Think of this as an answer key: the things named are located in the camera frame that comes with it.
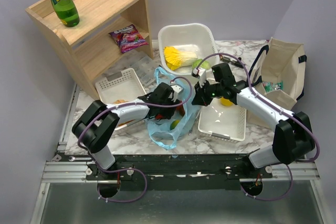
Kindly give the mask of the yellow lemon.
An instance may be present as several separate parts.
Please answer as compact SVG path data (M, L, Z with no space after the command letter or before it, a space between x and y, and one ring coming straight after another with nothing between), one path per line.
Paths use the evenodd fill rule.
M234 105L229 99L225 99L225 98L220 98L220 103L221 105L227 106L227 107Z

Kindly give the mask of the green lettuce toy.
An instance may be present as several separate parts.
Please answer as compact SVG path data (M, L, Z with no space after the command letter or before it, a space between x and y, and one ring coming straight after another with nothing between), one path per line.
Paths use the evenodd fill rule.
M207 60L203 61L203 59L197 59L192 63L192 69L195 69L199 64L201 64L200 68L203 68L205 70L208 70L212 67Z

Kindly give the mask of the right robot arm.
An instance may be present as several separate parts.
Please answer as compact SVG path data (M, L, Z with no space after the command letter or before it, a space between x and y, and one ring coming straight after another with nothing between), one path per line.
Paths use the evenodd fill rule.
M198 79L193 105L208 106L214 98L225 98L261 118L274 132L273 143L248 154L246 166L258 169L277 163L288 165L315 149L305 113L286 110L258 93L249 82L236 81L227 63L213 66L212 73L213 84L207 80L205 69L192 70L192 76Z

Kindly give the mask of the light blue plastic grocery bag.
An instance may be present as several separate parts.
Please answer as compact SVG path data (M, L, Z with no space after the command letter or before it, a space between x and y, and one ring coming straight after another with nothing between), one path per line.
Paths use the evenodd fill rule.
M192 129L201 107L192 105L195 91L194 87L191 86L191 83L185 77L175 77L161 67L155 69L154 77L156 79L156 84L170 84L173 80L175 84L184 88L182 95L182 101L186 102L183 104L185 111L184 116L175 113L171 119L151 119L146 121L150 139L159 147L165 150L172 150L176 148L177 140L181 139ZM180 120L180 122L175 129L170 130L170 125L174 120Z

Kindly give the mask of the yellow cabbage toy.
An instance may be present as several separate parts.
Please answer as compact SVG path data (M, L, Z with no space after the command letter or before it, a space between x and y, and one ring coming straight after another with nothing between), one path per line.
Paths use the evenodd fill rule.
M193 62L198 59L196 53L191 51L180 51L175 47L165 47L164 58L166 65L171 70L191 66Z

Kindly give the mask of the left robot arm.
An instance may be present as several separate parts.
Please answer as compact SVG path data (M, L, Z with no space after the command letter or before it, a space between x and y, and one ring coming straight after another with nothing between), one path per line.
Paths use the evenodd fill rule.
M132 102L104 104L96 100L84 111L71 131L79 146L92 155L104 170L115 163L107 147L112 133L119 125L143 119L170 119L182 103L183 88L178 84L160 83L154 91Z

